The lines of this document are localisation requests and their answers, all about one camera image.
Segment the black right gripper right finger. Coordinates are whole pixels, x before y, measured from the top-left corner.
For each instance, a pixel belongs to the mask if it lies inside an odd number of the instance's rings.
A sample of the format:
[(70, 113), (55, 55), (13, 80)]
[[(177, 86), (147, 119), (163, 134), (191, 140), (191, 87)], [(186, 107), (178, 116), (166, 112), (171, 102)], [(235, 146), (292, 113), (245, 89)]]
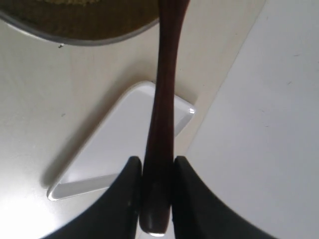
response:
[(174, 161), (172, 221), (177, 239), (271, 239), (225, 205), (186, 157)]

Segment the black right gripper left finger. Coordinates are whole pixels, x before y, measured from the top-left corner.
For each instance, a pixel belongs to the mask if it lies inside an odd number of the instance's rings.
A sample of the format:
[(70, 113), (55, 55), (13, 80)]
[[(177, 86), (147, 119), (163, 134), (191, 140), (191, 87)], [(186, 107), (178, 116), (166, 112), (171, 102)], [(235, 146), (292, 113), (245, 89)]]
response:
[(111, 187), (85, 212), (47, 239), (134, 239), (140, 211), (142, 164), (132, 156)]

